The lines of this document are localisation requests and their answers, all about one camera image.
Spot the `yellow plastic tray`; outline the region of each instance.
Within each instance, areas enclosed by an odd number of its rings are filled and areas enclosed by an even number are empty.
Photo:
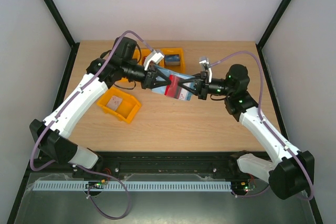
[[[184,62],[184,55],[183,55],[183,49],[182,48],[161,48],[159,49],[163,52],[164,55],[180,55],[180,65],[179,66],[167,66],[164,63],[164,59],[159,62],[159,66],[170,69],[172,71],[178,72],[178,73],[185,73],[185,62]],[[139,62],[141,65],[143,65],[145,58],[151,53],[149,49],[141,49],[142,59]],[[139,60],[140,53],[139,50],[135,50],[133,58],[137,58]]]
[[[106,107],[107,103],[111,100],[112,96],[122,98],[122,102],[116,111]],[[109,113],[118,118],[119,121],[131,123],[136,113],[141,107],[141,103],[132,95],[127,94],[115,87],[111,87],[105,94],[98,100],[97,105],[103,109],[105,113]]]

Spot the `wooden tabletop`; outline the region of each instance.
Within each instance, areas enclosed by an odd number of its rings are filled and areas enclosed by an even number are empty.
[[[215,62],[241,50],[257,55],[252,41],[148,41],[153,48],[181,47],[184,50],[186,73],[200,72],[198,59],[209,57]],[[78,85],[91,61],[113,45],[113,41],[82,41],[72,70],[68,96]],[[248,91],[258,101],[259,71],[254,59],[239,55],[213,67],[213,78],[225,78],[232,64],[247,67],[251,79]],[[95,151],[153,151],[153,152],[224,152],[263,151],[253,135],[227,113],[223,101],[180,101],[142,90],[125,90],[142,104],[131,124],[120,122],[114,116],[103,113],[94,103],[75,127],[70,140]],[[264,85],[262,109],[267,118],[278,128],[273,105]]]

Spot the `cable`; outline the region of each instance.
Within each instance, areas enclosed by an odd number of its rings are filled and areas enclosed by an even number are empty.
[[[88,192],[87,192],[87,198],[91,200],[91,202],[93,203],[94,207],[96,208],[96,210],[98,211],[98,213],[100,213],[102,216],[104,216],[105,218],[109,219],[109,220],[120,220],[122,218],[124,218],[126,215],[128,215],[128,213],[130,212],[131,210],[131,206],[132,206],[132,199],[131,199],[131,194],[130,192],[127,190],[127,187],[125,186],[125,184],[123,182],[121,182],[119,179],[111,176],[111,175],[108,175],[108,174],[104,174],[104,173],[97,173],[97,172],[94,172],[92,170],[89,170],[89,169],[86,169],[84,168],[83,166],[81,165],[77,165],[77,167],[81,168],[83,171],[87,172],[87,173],[91,173],[91,174],[95,174],[95,175],[100,175],[100,176],[104,176],[104,177],[108,177],[108,178],[111,178],[115,181],[117,181],[125,190],[126,192],[126,195],[127,195],[127,200],[128,200],[128,203],[127,203],[127,207],[126,207],[126,210],[125,212],[119,216],[119,217],[113,217],[113,216],[109,216],[107,214],[105,214],[102,210],[100,210],[100,208],[97,206],[97,204],[95,203],[95,201],[93,200],[92,196],[90,195],[90,189],[92,189],[93,186],[90,186],[88,188]]]
[[[211,94],[211,95],[210,95],[210,99],[213,100],[213,101],[224,101],[224,100],[225,100],[225,98],[213,99],[213,98],[212,98],[213,95],[214,95],[214,94]]]
[[[55,121],[51,121],[47,127],[45,127],[45,129],[42,131],[41,135],[45,135],[47,133],[47,131],[50,129],[50,127],[54,124]],[[53,162],[55,162],[55,160],[50,160],[48,162],[46,162],[45,164],[41,165],[40,167],[35,167],[34,166],[34,157],[35,157],[35,153],[36,153],[36,150],[37,150],[37,147],[38,145],[40,144],[42,140],[42,137],[39,137],[34,145],[34,148],[33,148],[33,151],[30,155],[30,159],[29,159],[29,164],[30,164],[30,169],[32,169],[33,171],[35,172],[38,172],[39,170],[42,170],[44,168],[46,168],[48,165],[52,164]]]
[[[107,50],[106,52],[103,52],[101,55],[100,55],[100,59],[103,59],[109,52],[111,51],[111,49],[110,50]]]
[[[249,175],[250,175],[250,177],[251,177],[251,180],[252,180],[253,184],[254,184],[254,185],[255,185],[255,187],[257,188],[257,184],[256,184],[256,182],[254,181],[254,177],[253,177],[253,175],[252,175],[252,174],[250,174],[250,173],[249,173]]]
[[[259,62],[258,58],[252,54],[251,52],[249,51],[239,51],[239,52],[235,52],[225,58],[223,58],[222,60],[219,60],[215,63],[212,63],[209,65],[209,68],[211,67],[214,67],[220,63],[222,63],[223,61],[227,60],[227,59],[230,59],[231,57],[233,56],[236,56],[236,55],[240,55],[240,54],[248,54],[250,56],[252,56],[254,58],[254,60],[256,61],[257,65],[258,65],[258,69],[259,69],[259,75],[260,75],[260,93],[259,93],[259,101],[258,101],[258,115],[259,115],[259,118],[262,119],[262,114],[261,114],[261,100],[263,98],[263,89],[264,89],[264,79],[263,79],[263,68],[261,67],[261,63]],[[268,131],[278,140],[278,142],[283,146],[283,147],[286,147],[286,144],[282,141],[282,139],[272,130],[272,128],[268,125],[268,123],[266,121],[262,121],[263,124],[265,125],[265,127],[268,129]],[[294,160],[298,163],[299,167],[301,168],[308,184],[309,184],[309,188],[310,188],[310,195],[308,198],[303,198],[301,196],[298,196],[300,199],[304,199],[304,200],[311,200],[313,197],[314,197],[314,187],[313,187],[313,183],[307,173],[307,170],[305,169],[305,167],[303,166],[302,162],[299,160],[299,158],[295,155],[295,153],[291,150],[291,149],[287,149],[288,153],[294,158]]]
[[[138,50],[139,50],[140,58],[138,59],[138,61],[137,61],[136,64],[138,64],[138,63],[140,62],[141,58],[142,58],[141,48],[139,47],[139,44],[138,44],[138,43],[137,43],[137,48],[138,48]]]
[[[258,192],[257,194],[252,194],[252,195],[237,195],[235,194],[234,191],[232,191],[232,194],[236,197],[236,198],[252,198],[252,197],[256,197],[256,196],[260,196],[262,194],[264,194],[265,192],[267,192],[270,189],[270,186],[268,185],[264,190],[262,190],[261,192]]]
[[[115,85],[117,88],[119,88],[119,89],[133,90],[133,89],[135,89],[135,87],[137,86],[137,85],[136,85],[136,82],[135,82],[135,81],[133,81],[133,82],[134,82],[134,86],[131,87],[131,88],[121,87],[121,86],[117,85],[116,83],[114,83],[114,85]]]

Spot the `black metal frame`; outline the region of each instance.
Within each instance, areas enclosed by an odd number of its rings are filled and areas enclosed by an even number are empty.
[[[79,48],[79,42],[75,42],[72,38],[62,16],[60,15],[53,0],[44,0],[48,6],[52,16],[54,17],[56,23],[58,24],[60,30],[62,31],[65,39],[67,40],[69,46],[71,47],[71,52],[69,59],[65,68],[65,72],[56,96],[54,109],[61,105],[65,98],[65,93],[70,80],[72,68],[75,63],[76,55]],[[271,78],[265,63],[264,55],[262,49],[266,44],[268,38],[273,32],[274,28],[278,24],[282,15],[284,14],[287,6],[291,0],[282,0],[278,9],[276,10],[272,20],[270,21],[267,29],[265,30],[260,42],[256,44],[258,54],[260,57],[261,65],[266,78],[267,86],[270,92],[271,100],[275,109],[275,114],[280,126],[281,133],[287,138],[287,132],[285,125],[282,120],[281,112],[279,109],[279,104],[273,89]],[[199,152],[189,152],[189,153],[118,153],[118,152],[99,152],[103,156],[104,160],[107,160],[111,167],[116,167],[119,169],[118,173],[114,173],[114,176],[118,176],[120,173],[148,173],[148,172],[159,172],[163,173],[197,173],[197,174],[213,174],[216,178],[227,178],[232,181],[234,180],[244,180],[246,177],[243,176],[230,176],[227,171],[227,162],[232,152],[222,152],[222,153],[199,153]],[[267,158],[266,152],[255,152],[255,155]],[[39,160],[36,162],[37,166],[44,164],[48,161],[48,157],[45,155],[40,155]],[[28,166],[23,177],[22,183],[20,185],[18,194],[16,196],[10,217],[7,223],[14,223],[16,214],[21,202],[21,198],[25,191],[29,174],[32,171]],[[42,172],[44,173],[68,173],[72,172],[69,166],[60,166],[58,164],[52,164],[45,168]],[[315,199],[310,201],[310,206],[315,218],[316,223],[323,223],[321,215],[319,213]]]

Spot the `purple cable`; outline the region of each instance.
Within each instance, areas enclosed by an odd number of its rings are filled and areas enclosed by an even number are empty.
[[[125,190],[125,192],[127,194],[128,203],[127,203],[127,208],[126,208],[125,212],[121,216],[119,216],[119,217],[113,217],[113,216],[109,216],[109,215],[105,214],[102,210],[100,210],[100,208],[97,206],[97,204],[93,201],[92,197],[90,196],[90,189],[92,188],[92,186],[90,186],[89,189],[88,189],[87,195],[88,195],[88,198],[93,203],[93,205],[95,206],[95,208],[98,211],[98,213],[100,213],[102,216],[104,216],[105,218],[110,219],[110,220],[120,220],[120,219],[124,218],[126,215],[128,215],[128,213],[131,210],[132,200],[131,200],[131,194],[127,190],[127,187],[125,186],[125,184],[123,182],[121,182],[119,179],[117,179],[117,178],[115,178],[115,177],[113,177],[111,175],[104,174],[104,173],[93,172],[93,171],[91,171],[89,169],[84,168],[81,165],[77,165],[77,166],[79,168],[81,168],[82,170],[84,170],[85,172],[87,172],[87,173],[91,173],[91,174],[96,174],[96,175],[112,178],[113,180],[117,181],[124,188],[124,190]]]
[[[225,58],[223,58],[222,60],[219,60],[217,62],[214,62],[212,64],[209,65],[209,67],[214,67],[215,65],[218,65],[220,63],[222,63],[223,61],[227,60],[227,59],[230,59],[231,57],[233,56],[236,56],[236,55],[240,55],[240,54],[248,54],[250,56],[252,56],[254,58],[254,60],[257,62],[257,65],[258,65],[258,69],[259,69],[259,74],[260,74],[260,93],[259,93],[259,106],[258,106],[258,115],[259,115],[259,118],[263,118],[262,117],[262,114],[261,114],[261,100],[262,100],[262,97],[263,97],[263,89],[264,89],[264,79],[263,79],[263,68],[258,60],[258,58],[252,54],[251,52],[249,51],[239,51],[239,52],[235,52],[234,54],[231,54]],[[272,130],[272,128],[268,125],[268,123],[266,121],[262,121],[263,124],[265,125],[265,127],[269,130],[269,132],[278,140],[278,142],[283,146],[285,147],[286,144],[282,141],[282,139]],[[294,154],[294,152],[291,150],[291,149],[287,149],[287,151],[289,152],[289,154],[294,158],[294,160],[298,163],[299,167],[301,168],[304,176],[306,177],[306,180],[309,184],[309,188],[310,188],[310,195],[308,198],[304,198],[304,197],[301,197],[298,195],[298,197],[300,199],[303,199],[303,200],[311,200],[313,197],[314,197],[314,187],[313,187],[313,183],[307,173],[307,170],[305,169],[305,167],[303,166],[302,162],[299,160],[299,158]],[[245,198],[245,197],[254,197],[254,196],[258,196],[262,193],[264,193],[265,190],[261,191],[260,193],[257,193],[257,194],[253,194],[253,195],[248,195],[248,196],[238,196],[239,198]]]
[[[54,124],[55,121],[51,121],[47,127],[44,128],[44,130],[42,131],[40,137],[37,139],[35,145],[34,145],[34,148],[33,148],[33,151],[30,155],[30,160],[29,160],[29,164],[30,164],[30,169],[32,169],[33,171],[37,172],[39,170],[42,170],[44,168],[46,168],[48,165],[52,164],[53,162],[55,162],[55,160],[50,160],[48,162],[46,162],[45,164],[41,165],[40,167],[36,168],[34,166],[34,157],[35,157],[35,153],[36,153],[36,150],[37,150],[37,147],[38,145],[40,144],[41,140],[42,140],[42,137],[47,133],[47,131],[50,129],[50,127]]]

